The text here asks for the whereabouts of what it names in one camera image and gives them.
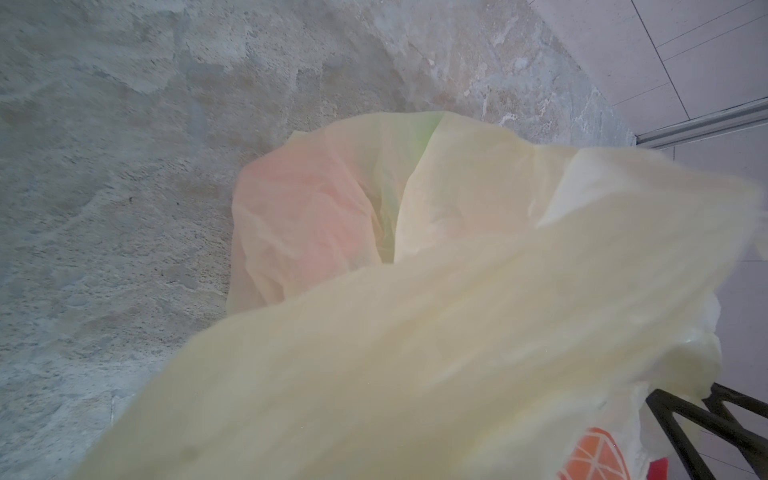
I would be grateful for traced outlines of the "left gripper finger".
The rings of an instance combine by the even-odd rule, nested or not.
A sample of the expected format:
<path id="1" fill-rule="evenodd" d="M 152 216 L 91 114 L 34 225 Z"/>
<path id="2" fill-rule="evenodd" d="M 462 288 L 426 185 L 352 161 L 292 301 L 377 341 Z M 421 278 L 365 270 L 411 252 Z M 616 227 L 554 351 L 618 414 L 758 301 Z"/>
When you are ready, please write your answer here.
<path id="1" fill-rule="evenodd" d="M 683 419 L 736 448 L 758 478 L 767 477 L 767 438 L 745 428 L 728 409 L 734 405 L 766 418 L 765 402 L 714 383 L 702 406 L 661 389 L 654 390 L 646 404 L 691 479 L 715 480 L 716 476 L 684 431 Z"/>

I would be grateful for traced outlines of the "cream plastic shopping bag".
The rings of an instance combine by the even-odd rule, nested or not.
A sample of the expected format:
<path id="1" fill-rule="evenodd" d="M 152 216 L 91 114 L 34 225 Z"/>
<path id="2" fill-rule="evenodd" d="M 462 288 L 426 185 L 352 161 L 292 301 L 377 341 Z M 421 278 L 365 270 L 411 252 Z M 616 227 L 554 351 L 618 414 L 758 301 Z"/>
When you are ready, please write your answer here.
<path id="1" fill-rule="evenodd" d="M 451 112 L 292 134 L 232 199 L 227 315 L 79 479 L 640 479 L 700 406 L 751 180 Z"/>

